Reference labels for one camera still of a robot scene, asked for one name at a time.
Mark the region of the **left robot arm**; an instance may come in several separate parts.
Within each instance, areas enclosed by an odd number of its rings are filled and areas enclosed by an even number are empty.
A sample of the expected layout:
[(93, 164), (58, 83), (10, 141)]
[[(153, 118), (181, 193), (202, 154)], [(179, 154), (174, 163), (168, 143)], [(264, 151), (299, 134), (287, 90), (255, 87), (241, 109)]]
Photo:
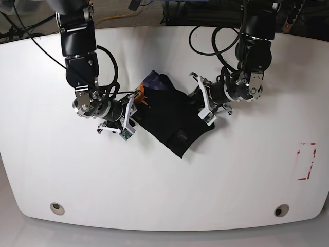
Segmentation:
[(242, 22), (237, 37), (225, 49), (219, 50), (216, 36), (221, 27), (211, 36), (212, 55), (222, 64), (216, 82), (203, 78), (189, 96), (192, 105), (205, 107), (204, 97), (209, 100), (211, 111), (234, 101), (257, 100), (263, 91), (264, 72), (272, 61), (271, 42), (275, 38), (279, 1), (243, 1)]

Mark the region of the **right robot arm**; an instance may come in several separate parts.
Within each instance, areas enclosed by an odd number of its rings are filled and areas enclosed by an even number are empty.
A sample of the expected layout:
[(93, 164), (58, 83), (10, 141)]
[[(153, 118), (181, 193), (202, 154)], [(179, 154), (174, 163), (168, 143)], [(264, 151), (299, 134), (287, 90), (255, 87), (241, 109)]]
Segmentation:
[[(62, 54), (65, 57), (66, 80), (75, 90), (72, 107), (84, 118), (100, 118), (97, 131), (104, 130), (118, 134), (128, 140), (135, 129), (130, 117), (136, 112), (133, 105), (135, 92), (127, 92), (116, 100), (119, 94), (118, 65), (110, 51), (96, 44), (91, 1), (49, 1), (56, 12), (56, 22), (61, 37)], [(114, 78), (108, 85), (98, 82), (99, 64), (96, 50), (105, 52), (114, 67)]]

